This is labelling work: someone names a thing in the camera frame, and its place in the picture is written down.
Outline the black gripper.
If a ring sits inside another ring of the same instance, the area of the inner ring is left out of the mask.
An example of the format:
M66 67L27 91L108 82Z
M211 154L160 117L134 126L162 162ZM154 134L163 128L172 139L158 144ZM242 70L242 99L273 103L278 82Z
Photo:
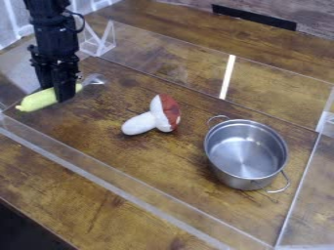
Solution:
M76 94L79 73L79 33L78 13L32 13L29 23L33 27L36 44L28 46L31 65L35 68L40 88L54 86L59 103Z

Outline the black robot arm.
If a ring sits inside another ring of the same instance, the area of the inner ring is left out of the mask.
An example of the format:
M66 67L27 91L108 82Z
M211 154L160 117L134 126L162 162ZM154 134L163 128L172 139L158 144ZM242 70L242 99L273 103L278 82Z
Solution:
M55 90L59 103L76 94L80 58L79 33L75 16L84 16L67 9L70 0L24 0L33 27L36 44L28 46L31 66L35 68L40 88Z

